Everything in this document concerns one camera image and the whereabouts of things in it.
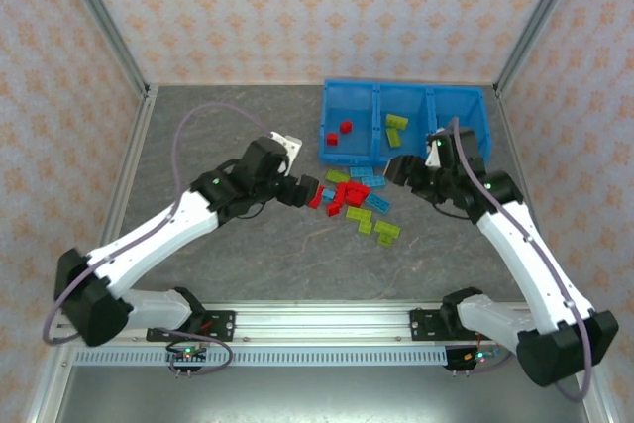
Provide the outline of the blue three-compartment plastic bin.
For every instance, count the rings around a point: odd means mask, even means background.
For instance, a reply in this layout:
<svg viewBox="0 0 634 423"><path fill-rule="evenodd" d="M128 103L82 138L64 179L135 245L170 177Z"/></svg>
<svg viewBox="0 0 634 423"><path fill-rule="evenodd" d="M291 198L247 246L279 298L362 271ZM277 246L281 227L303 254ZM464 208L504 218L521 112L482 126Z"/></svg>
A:
<svg viewBox="0 0 634 423"><path fill-rule="evenodd" d="M387 114L408 119L407 128L399 130L399 149L388 145ZM427 136L448 127L455 117L475 132L480 154L489 160L492 139L480 88L328 79L323 87L319 159L327 164L383 167L399 155L425 157ZM353 123L348 135L340 133L345 120ZM326 144L329 133L339 136L337 146Z"/></svg>

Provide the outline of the right small circuit board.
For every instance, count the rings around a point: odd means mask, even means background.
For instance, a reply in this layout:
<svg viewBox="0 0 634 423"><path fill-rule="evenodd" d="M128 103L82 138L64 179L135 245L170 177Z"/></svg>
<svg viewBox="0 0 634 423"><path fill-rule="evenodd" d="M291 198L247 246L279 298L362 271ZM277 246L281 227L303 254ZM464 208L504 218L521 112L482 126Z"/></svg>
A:
<svg viewBox="0 0 634 423"><path fill-rule="evenodd" d="M512 353L502 351L498 347L447 346L445 353L447 361L443 368L453 376L458 374L471 376L472 374L495 371L502 368L513 358Z"/></svg>

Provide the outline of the small circuit board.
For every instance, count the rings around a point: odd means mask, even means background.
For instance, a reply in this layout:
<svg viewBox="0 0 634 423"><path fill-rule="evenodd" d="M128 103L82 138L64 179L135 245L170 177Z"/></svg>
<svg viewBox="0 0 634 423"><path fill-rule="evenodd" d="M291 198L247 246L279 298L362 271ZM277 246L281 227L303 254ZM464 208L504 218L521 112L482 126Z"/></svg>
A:
<svg viewBox="0 0 634 423"><path fill-rule="evenodd" d="M453 376L458 374L471 376L472 374L495 371L502 368L513 358L512 353L502 351L498 347L447 346L445 353L447 361L443 368Z"/></svg>
<svg viewBox="0 0 634 423"><path fill-rule="evenodd" d="M199 344L182 346L178 341L169 343L165 351L168 368L176 376L193 377L207 363L206 349Z"/></svg>

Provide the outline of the left small circuit board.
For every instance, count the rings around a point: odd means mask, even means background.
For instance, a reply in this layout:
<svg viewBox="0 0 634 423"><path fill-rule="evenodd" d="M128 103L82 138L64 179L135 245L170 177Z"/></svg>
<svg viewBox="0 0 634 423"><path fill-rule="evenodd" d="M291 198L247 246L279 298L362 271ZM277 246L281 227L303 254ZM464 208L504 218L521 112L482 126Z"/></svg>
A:
<svg viewBox="0 0 634 423"><path fill-rule="evenodd" d="M207 363L206 349L199 344L182 346L178 341L169 343L165 351L168 368L176 376L193 377Z"/></svg>

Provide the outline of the grey metal shelf panel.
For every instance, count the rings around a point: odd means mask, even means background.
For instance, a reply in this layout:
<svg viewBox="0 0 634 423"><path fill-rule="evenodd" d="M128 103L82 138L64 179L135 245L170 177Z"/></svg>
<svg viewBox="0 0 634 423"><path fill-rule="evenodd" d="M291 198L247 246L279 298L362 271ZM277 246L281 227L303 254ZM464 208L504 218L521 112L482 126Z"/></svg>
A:
<svg viewBox="0 0 634 423"><path fill-rule="evenodd" d="M516 364L470 376L435 367L80 367L56 423L587 423L582 405Z"/></svg>

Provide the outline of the right aluminium table side rail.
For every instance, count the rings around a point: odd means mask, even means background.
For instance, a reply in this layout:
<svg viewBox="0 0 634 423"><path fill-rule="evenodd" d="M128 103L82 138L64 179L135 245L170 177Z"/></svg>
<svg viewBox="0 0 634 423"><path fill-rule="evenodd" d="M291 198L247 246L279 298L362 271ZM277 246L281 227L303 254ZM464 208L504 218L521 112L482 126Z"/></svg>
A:
<svg viewBox="0 0 634 423"><path fill-rule="evenodd" d="M490 160L494 165L500 165L506 170L518 185L528 207L535 229L541 237L544 236L539 219L536 216L533 201L522 165L519 147L516 144L504 103L493 85L485 88L486 108L489 115L490 134L493 141Z"/></svg>

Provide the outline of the aluminium table side rail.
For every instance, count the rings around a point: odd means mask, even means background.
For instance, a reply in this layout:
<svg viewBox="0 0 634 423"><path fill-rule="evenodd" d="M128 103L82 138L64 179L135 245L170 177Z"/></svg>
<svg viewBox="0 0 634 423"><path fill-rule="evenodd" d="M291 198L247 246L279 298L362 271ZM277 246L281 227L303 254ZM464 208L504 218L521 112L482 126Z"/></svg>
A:
<svg viewBox="0 0 634 423"><path fill-rule="evenodd" d="M544 236L539 219L536 216L533 201L522 165L519 147L516 144L504 103L493 85L485 88L486 108L489 115L490 134L493 141L490 160L494 165L500 165L506 170L518 185L528 207L535 229L541 237Z"/></svg>
<svg viewBox="0 0 634 423"><path fill-rule="evenodd" d="M112 253L119 250L122 251L122 254L117 256L106 255L106 263L103 268L106 268L107 264L111 261L114 261L115 264L134 264L138 253L132 252L132 247L139 245L142 239L147 238L150 232L160 224L160 220L166 216L165 212L159 212L156 218L146 219L142 225L125 235L123 239L120 239L130 193L134 184L158 92L159 88L156 85L151 85L149 91L144 95L125 150L119 170L118 181L110 201L99 244L99 249L104 248L106 252Z"/></svg>

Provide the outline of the left aluminium table side rail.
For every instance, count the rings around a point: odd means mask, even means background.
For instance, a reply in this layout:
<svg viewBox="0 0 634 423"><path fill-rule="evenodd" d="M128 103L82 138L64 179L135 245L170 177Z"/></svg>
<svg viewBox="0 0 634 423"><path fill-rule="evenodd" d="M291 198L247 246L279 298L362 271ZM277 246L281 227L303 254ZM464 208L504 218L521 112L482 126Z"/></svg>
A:
<svg viewBox="0 0 634 423"><path fill-rule="evenodd" d="M111 261L114 261L115 264L134 264L138 253L132 252L132 247L139 245L142 239L147 238L150 232L160 224L160 220L166 216L165 212L159 212L156 218L146 219L142 225L125 235L123 239L120 239L130 193L134 184L158 92L159 88L156 85L151 85L149 91L144 95L125 150L119 170L118 181L110 201L99 244L99 249L104 248L106 252L112 253L119 250L122 251L122 254L117 256L106 255L106 263L103 268L106 268L107 264Z"/></svg>

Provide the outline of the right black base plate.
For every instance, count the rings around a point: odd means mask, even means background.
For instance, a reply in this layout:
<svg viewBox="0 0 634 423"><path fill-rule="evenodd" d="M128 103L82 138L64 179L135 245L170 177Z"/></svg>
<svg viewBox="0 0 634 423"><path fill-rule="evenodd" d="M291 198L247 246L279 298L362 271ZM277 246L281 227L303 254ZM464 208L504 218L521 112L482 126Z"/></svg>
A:
<svg viewBox="0 0 634 423"><path fill-rule="evenodd" d="M410 310L409 329L414 342L489 341L488 336L464 327L456 312L443 309Z"/></svg>

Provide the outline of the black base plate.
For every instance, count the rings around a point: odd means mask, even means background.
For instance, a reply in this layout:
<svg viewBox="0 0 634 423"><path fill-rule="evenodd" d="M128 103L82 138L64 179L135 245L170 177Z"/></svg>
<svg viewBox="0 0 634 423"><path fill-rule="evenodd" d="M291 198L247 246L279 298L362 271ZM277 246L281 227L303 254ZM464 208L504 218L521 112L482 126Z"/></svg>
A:
<svg viewBox="0 0 634 423"><path fill-rule="evenodd" d="M187 323L178 329L178 332L211 337L223 342L232 342L235 327L235 311L206 310L196 322L189 319ZM177 340L183 340L183 337L159 329L148 329L146 332L146 340L149 342L171 343Z"/></svg>
<svg viewBox="0 0 634 423"><path fill-rule="evenodd" d="M410 310L409 329L414 342L489 341L488 336L464 327L456 312L443 309Z"/></svg>

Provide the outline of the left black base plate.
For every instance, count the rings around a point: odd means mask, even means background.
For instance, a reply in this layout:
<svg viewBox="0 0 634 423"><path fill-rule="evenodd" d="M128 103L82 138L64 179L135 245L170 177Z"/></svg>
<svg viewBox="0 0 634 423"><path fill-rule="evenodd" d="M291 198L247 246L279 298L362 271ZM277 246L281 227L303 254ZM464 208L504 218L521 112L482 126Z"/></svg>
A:
<svg viewBox="0 0 634 423"><path fill-rule="evenodd" d="M178 332L211 337L223 342L232 342L235 327L235 311L206 310L196 322L189 319L187 323L178 329ZM149 342L171 343L177 340L183 340L183 337L159 329L148 329L146 332L146 340Z"/></svg>

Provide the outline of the right aluminium upright post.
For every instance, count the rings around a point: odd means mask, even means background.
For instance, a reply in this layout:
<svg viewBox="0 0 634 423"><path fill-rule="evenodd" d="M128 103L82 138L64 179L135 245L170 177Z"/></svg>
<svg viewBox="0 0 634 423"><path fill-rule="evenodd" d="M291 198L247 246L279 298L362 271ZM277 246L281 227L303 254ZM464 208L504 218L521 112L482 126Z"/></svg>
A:
<svg viewBox="0 0 634 423"><path fill-rule="evenodd" d="M538 0L497 80L492 84L497 98L501 98L510 87L558 2L559 0Z"/></svg>

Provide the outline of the aluminium upright post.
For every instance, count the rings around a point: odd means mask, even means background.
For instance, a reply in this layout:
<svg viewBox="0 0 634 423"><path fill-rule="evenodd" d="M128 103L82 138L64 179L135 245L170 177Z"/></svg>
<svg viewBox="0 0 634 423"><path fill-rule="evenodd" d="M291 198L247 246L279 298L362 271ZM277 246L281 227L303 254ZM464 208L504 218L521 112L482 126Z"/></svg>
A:
<svg viewBox="0 0 634 423"><path fill-rule="evenodd" d="M122 67L126 78L133 88L145 97L149 91L149 84L144 79L140 67L135 61L124 37L117 27L104 0L82 0L90 12L93 20L110 47L115 59Z"/></svg>
<svg viewBox="0 0 634 423"><path fill-rule="evenodd" d="M510 87L558 2L559 0L538 0L497 80L492 84L497 98L501 98Z"/></svg>

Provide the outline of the left aluminium upright post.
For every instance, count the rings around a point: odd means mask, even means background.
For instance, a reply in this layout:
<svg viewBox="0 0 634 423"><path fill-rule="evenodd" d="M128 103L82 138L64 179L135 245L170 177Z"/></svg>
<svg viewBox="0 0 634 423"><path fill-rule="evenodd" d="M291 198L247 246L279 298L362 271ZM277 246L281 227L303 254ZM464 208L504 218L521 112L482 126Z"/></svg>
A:
<svg viewBox="0 0 634 423"><path fill-rule="evenodd" d="M135 61L124 37L117 27L104 0L82 0L90 12L93 20L110 47L115 59L122 67L126 78L133 88L145 97L149 91L149 84L144 79L140 67Z"/></svg>

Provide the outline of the right aluminium lower frame rail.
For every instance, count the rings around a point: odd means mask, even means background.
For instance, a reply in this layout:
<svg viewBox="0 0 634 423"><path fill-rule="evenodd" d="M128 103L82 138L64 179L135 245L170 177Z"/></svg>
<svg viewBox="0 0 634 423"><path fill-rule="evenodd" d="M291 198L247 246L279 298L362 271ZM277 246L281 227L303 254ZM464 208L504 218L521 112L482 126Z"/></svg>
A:
<svg viewBox="0 0 634 423"><path fill-rule="evenodd" d="M594 380L582 402L587 423L621 423L613 400Z"/></svg>

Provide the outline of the aluminium frame rail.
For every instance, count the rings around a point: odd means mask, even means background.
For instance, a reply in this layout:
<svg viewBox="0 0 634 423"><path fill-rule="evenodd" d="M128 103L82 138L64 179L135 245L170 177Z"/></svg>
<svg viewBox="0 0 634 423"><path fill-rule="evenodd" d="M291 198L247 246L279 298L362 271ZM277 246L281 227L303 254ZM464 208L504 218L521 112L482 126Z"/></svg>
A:
<svg viewBox="0 0 634 423"><path fill-rule="evenodd" d="M582 402L587 423L621 423L613 400L594 380Z"/></svg>
<svg viewBox="0 0 634 423"><path fill-rule="evenodd" d="M55 423L75 356L73 347L52 348L45 361L26 423Z"/></svg>

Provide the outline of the left aluminium lower frame rail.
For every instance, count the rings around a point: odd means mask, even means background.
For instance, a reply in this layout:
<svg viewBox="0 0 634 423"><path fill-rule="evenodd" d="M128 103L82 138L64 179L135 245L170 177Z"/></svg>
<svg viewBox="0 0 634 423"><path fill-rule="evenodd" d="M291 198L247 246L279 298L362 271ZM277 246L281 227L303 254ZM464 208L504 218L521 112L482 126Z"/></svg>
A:
<svg viewBox="0 0 634 423"><path fill-rule="evenodd" d="M45 361L26 423L55 423L75 356L73 347L52 348Z"/></svg>

